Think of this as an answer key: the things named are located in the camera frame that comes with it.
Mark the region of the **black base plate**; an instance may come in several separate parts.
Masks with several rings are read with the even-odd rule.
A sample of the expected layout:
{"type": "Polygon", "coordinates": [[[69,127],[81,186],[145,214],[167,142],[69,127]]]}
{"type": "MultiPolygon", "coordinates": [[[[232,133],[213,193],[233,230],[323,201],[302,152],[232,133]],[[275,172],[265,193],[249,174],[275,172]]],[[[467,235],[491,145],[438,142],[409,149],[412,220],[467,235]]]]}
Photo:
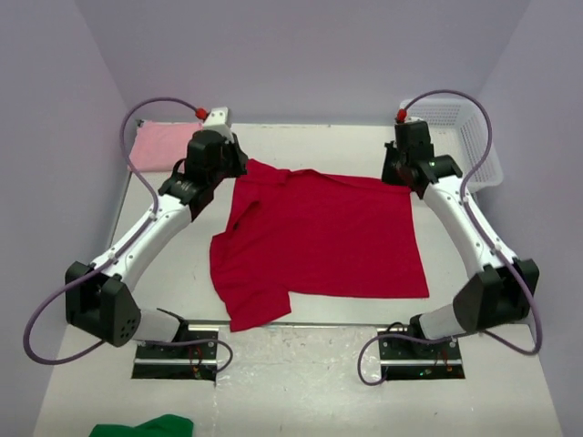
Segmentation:
{"type": "Polygon", "coordinates": [[[382,339],[377,344],[384,381],[465,378],[462,355],[456,341],[424,345],[399,339],[382,339]]]}
{"type": "Polygon", "coordinates": [[[187,347],[137,346],[131,378],[153,381],[215,381],[219,326],[189,325],[182,341],[206,340],[187,347]]]}

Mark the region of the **red t shirt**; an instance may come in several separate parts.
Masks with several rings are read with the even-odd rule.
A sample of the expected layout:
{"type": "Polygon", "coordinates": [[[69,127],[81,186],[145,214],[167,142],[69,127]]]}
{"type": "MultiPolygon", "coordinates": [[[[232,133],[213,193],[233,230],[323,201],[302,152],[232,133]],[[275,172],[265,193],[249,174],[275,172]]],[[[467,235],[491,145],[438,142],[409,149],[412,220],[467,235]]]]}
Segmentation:
{"type": "Polygon", "coordinates": [[[289,314],[293,292],[428,296],[408,188],[257,160],[247,169],[235,182],[226,228],[210,243],[210,277],[232,330],[289,314]]]}

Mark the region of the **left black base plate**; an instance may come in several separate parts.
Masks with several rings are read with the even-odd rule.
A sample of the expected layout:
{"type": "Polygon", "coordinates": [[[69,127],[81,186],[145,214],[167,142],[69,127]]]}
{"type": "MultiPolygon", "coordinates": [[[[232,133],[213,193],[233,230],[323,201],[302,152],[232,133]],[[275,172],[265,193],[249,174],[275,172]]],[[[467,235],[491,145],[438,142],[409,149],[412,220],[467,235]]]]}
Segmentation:
{"type": "Polygon", "coordinates": [[[219,326],[189,325],[182,341],[206,340],[187,347],[137,346],[131,378],[153,381],[215,381],[219,326]]]}

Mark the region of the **green t shirt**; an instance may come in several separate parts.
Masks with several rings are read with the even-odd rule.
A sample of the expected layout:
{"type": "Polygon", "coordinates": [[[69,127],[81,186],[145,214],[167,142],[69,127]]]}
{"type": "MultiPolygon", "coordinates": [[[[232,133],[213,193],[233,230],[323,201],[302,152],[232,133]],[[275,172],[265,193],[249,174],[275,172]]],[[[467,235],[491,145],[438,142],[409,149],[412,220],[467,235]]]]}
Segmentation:
{"type": "Polygon", "coordinates": [[[174,414],[165,414],[136,426],[98,424],[89,437],[192,437],[194,422],[174,414]]]}

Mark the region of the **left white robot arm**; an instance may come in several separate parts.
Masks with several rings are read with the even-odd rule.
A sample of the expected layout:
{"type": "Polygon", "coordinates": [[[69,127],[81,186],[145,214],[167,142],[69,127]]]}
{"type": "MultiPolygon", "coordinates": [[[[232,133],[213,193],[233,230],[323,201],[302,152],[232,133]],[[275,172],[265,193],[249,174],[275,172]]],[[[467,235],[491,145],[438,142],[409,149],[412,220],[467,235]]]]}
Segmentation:
{"type": "Polygon", "coordinates": [[[196,131],[140,221],[91,263],[76,261],[67,269],[67,323],[115,347],[136,340],[157,343],[170,358],[183,355],[189,346],[183,319],[141,309],[132,291],[157,255],[214,199],[217,186],[246,174],[246,164],[230,127],[196,131]]]}

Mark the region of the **folded pink t shirt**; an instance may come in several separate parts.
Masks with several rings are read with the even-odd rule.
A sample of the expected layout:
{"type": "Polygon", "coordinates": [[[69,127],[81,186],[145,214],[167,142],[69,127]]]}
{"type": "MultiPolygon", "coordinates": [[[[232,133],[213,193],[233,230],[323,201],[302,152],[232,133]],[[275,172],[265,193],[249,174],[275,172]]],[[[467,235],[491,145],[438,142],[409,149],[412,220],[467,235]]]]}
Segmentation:
{"type": "Polygon", "coordinates": [[[189,141],[201,127],[200,122],[144,121],[137,129],[131,162],[140,173],[171,171],[186,156],[189,141]]]}

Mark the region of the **white plastic basket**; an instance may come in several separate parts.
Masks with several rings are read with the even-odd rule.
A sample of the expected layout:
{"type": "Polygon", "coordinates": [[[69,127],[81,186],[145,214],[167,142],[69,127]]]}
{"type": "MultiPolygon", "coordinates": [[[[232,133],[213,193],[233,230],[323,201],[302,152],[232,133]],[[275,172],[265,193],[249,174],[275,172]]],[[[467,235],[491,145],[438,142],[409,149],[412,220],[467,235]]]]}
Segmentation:
{"type": "MultiPolygon", "coordinates": [[[[484,155],[486,121],[479,108],[461,97],[426,97],[407,109],[410,118],[422,119],[428,126],[435,155],[449,155],[467,174],[484,155]]],[[[494,143],[484,163],[469,179],[471,193],[500,185],[504,174],[494,143]]]]}

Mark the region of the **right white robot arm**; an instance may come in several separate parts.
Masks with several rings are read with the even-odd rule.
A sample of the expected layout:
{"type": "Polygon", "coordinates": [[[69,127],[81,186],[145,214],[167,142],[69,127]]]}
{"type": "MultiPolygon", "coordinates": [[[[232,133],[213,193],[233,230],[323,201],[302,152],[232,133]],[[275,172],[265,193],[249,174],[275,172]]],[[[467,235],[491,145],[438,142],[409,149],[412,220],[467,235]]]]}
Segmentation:
{"type": "Polygon", "coordinates": [[[465,266],[468,281],[444,307],[416,315],[407,349],[425,358],[442,339],[523,320],[531,312],[539,269],[520,259],[487,223],[449,155],[437,156],[429,127],[399,116],[386,144],[382,181],[407,187],[439,218],[465,266]]]}

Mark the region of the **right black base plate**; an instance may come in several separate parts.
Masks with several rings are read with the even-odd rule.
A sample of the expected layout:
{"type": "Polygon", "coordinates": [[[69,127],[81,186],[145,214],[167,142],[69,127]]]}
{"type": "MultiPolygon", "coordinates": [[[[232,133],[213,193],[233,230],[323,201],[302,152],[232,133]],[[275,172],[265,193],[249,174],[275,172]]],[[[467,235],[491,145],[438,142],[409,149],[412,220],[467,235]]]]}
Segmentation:
{"type": "Polygon", "coordinates": [[[377,344],[384,381],[465,378],[462,355],[456,341],[424,345],[399,339],[382,339],[377,344]]]}

